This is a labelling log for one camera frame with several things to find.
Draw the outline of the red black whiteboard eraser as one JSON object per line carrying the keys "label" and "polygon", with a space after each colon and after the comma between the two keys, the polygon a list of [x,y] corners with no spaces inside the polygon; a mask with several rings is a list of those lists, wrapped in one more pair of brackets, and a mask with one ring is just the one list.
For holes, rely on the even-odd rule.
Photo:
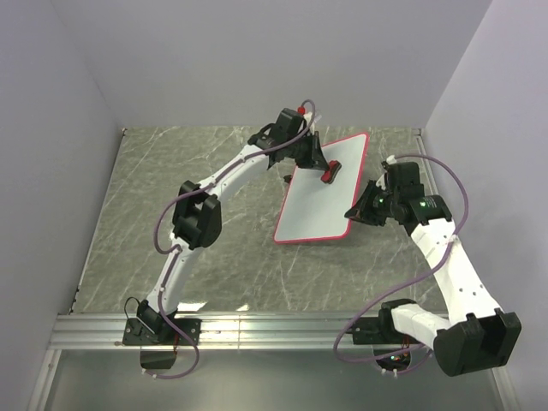
{"label": "red black whiteboard eraser", "polygon": [[341,170],[342,165],[337,160],[332,160],[329,162],[329,168],[324,172],[324,174],[321,176],[320,180],[325,184],[332,184],[339,171]]}

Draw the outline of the red framed whiteboard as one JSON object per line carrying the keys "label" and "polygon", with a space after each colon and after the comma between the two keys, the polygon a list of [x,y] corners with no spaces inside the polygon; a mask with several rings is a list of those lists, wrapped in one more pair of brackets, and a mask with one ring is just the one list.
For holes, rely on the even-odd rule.
{"label": "red framed whiteboard", "polygon": [[369,135],[361,133],[322,146],[341,169],[332,183],[319,170],[294,169],[273,235],[276,244],[339,240],[348,235],[344,216],[359,197]]}

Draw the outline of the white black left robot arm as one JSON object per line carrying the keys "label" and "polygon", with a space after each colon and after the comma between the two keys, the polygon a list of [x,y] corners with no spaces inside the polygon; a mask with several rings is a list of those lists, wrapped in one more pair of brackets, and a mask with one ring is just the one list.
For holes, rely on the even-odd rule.
{"label": "white black left robot arm", "polygon": [[153,234],[155,249],[168,260],[153,291],[138,305],[136,314],[143,324],[143,334],[152,343],[163,344],[172,337],[178,305],[176,295],[182,292],[191,264],[220,236],[224,200],[286,158],[294,160],[299,169],[320,171],[320,181],[324,184],[334,181],[341,165],[325,158],[315,120],[316,109],[310,99],[296,110],[285,108],[275,122],[253,134],[220,170],[198,183],[186,181],[180,186],[178,196],[165,209],[174,209],[171,246],[160,247],[159,224]]}

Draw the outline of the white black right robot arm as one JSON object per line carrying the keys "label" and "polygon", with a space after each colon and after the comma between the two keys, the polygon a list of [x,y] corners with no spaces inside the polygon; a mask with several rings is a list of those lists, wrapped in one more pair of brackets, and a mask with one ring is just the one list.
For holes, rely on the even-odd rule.
{"label": "white black right robot arm", "polygon": [[375,299],[377,318],[358,314],[345,326],[355,345],[401,344],[393,361],[409,361],[408,347],[429,348],[441,370],[454,377],[505,366],[521,333],[516,313],[506,313],[490,295],[469,260],[456,223],[444,199],[428,195],[420,181],[420,167],[403,156],[384,163],[384,175],[367,183],[364,193],[346,212],[347,219],[382,226],[392,218],[421,251],[447,307],[446,317],[423,309],[410,299]]}

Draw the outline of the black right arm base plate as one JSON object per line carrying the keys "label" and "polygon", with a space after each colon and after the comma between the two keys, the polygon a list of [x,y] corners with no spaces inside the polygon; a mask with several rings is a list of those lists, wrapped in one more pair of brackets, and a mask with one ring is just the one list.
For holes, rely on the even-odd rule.
{"label": "black right arm base plate", "polygon": [[379,317],[358,319],[347,331],[353,345],[391,345],[402,344],[405,336],[393,331]]}

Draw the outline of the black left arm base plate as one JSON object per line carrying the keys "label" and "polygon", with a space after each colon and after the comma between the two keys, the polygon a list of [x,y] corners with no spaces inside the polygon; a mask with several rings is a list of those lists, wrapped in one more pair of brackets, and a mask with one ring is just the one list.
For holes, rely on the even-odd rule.
{"label": "black left arm base plate", "polygon": [[[172,322],[183,331],[192,343],[197,344],[200,338],[200,319],[175,318]],[[163,322],[159,332],[151,331],[142,321],[130,318],[125,324],[122,337],[123,346],[190,346],[191,343],[177,333],[170,325]]]}

